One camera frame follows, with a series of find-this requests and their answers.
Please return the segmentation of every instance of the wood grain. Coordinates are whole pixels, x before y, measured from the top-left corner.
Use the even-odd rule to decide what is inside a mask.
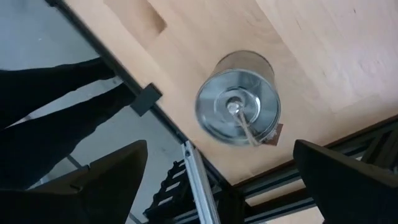
[[[398,113],[393,0],[148,0],[166,26],[145,44],[125,22],[137,18],[114,10],[125,0],[64,1],[141,86],[160,89],[159,106],[232,184],[291,160],[296,139],[324,145]],[[241,49],[275,71],[284,124],[277,147],[222,144],[195,119],[197,91]]]

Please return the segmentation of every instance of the metal can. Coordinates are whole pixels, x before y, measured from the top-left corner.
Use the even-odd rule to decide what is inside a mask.
[[[280,117],[271,65],[248,50],[225,56],[199,89],[195,112],[201,127],[221,142],[258,146],[271,139]]]

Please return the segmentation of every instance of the concrete floor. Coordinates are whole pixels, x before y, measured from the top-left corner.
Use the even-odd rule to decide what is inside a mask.
[[[98,56],[62,15],[55,8],[48,7],[44,0],[2,0],[0,27],[0,69],[51,67]],[[30,117],[37,118],[85,101],[112,89],[120,82],[114,78],[92,83],[33,112]],[[166,171],[171,168],[173,161],[182,159],[179,143],[153,114],[147,113],[140,118],[130,107],[125,107],[82,140],[72,156],[80,164],[87,164],[138,139],[147,141],[149,157],[132,214],[140,222],[145,222],[142,212],[160,188]],[[47,178],[54,179],[74,169],[64,159]]]

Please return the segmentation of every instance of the black metal frame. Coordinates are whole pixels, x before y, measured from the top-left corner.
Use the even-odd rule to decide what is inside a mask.
[[[91,44],[91,46],[100,54],[107,65],[112,68],[128,85],[131,91],[138,95],[142,88],[133,79],[132,76],[121,66],[106,47],[87,29],[87,27],[74,15],[73,11],[62,0],[46,0],[51,6],[55,6],[71,23],[80,34]],[[168,118],[168,116],[157,106],[153,106],[151,111],[155,117],[174,135],[176,140],[183,144],[188,138],[182,133],[178,127]],[[347,156],[359,157],[364,154],[363,161],[379,164],[380,166],[391,168],[395,164],[398,156],[396,148],[398,148],[398,116],[389,118],[362,131],[349,135],[343,139],[337,140],[325,147],[342,152]],[[295,168],[294,161],[286,162],[274,169],[268,170],[253,178],[245,180],[237,185],[231,184],[204,158],[206,172],[213,183],[213,193],[215,199],[220,201],[219,212],[221,219],[224,215],[223,204],[239,205],[243,208],[245,223],[260,223],[277,217],[298,212],[306,208],[314,207],[315,202],[305,189],[283,195],[268,202],[250,207],[242,198],[251,198],[256,195],[268,192],[280,186],[299,180],[300,175]],[[224,199],[225,195],[233,195],[233,201]],[[190,210],[181,215],[168,220],[170,223],[197,223],[198,217],[196,210]]]

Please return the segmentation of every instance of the black rack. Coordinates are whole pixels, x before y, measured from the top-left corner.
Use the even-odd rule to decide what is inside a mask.
[[[87,29],[79,18],[74,15],[73,11],[65,2],[62,0],[46,1],[51,6],[55,6],[72,23],[72,25],[77,28],[80,34],[91,44],[98,54],[103,57],[107,65],[124,80],[134,94],[139,95],[142,92],[140,85],[118,63],[118,61],[93,35],[93,33]],[[183,144],[188,140],[184,133],[178,129],[178,127],[157,105],[151,106],[150,110],[174,135],[180,144]],[[378,166],[391,169],[395,166],[397,160],[397,137],[398,116],[394,116],[364,130],[358,131],[357,133],[327,144],[325,147],[334,151],[339,151],[351,157],[360,157],[363,155],[364,162],[374,163]],[[268,192],[272,189],[299,180],[300,175],[295,167],[294,161],[286,162],[234,186],[231,186],[231,184],[229,184],[229,182],[209,163],[208,160],[206,160],[206,158],[203,158],[203,162],[205,164],[209,181],[213,186],[213,195],[218,204],[221,221],[225,220],[227,223],[233,223],[231,220],[234,220],[234,218],[240,219],[241,217],[244,217],[244,223],[261,223],[315,206],[315,202],[305,189],[297,190],[253,207],[250,207],[246,202],[244,202],[244,199],[263,194],[264,192]],[[178,167],[176,168],[176,164],[181,164],[181,162],[175,162],[172,170],[179,169]],[[175,195],[173,195],[175,200],[161,203],[162,199],[165,196],[168,196],[165,194],[167,191],[164,190],[164,187],[170,186],[171,183],[175,183],[177,181],[177,179],[169,177],[168,174],[165,181],[163,181],[158,194],[154,196],[154,203],[152,203],[150,208],[145,212],[150,221],[153,219],[154,214],[158,214],[159,216],[155,220],[159,222],[162,217],[160,214],[162,214],[162,212],[169,211],[170,214],[173,215],[165,216],[164,220],[166,221],[164,222],[198,223],[197,213],[194,208],[184,204],[186,207],[184,210],[181,210],[181,208],[177,206],[181,202],[192,202],[192,195],[188,193],[187,180],[184,180],[184,178],[181,177],[178,181],[185,184],[176,188],[178,190],[172,191],[175,193]],[[235,213],[235,217],[231,216],[232,213],[229,212],[231,209],[237,211]]]

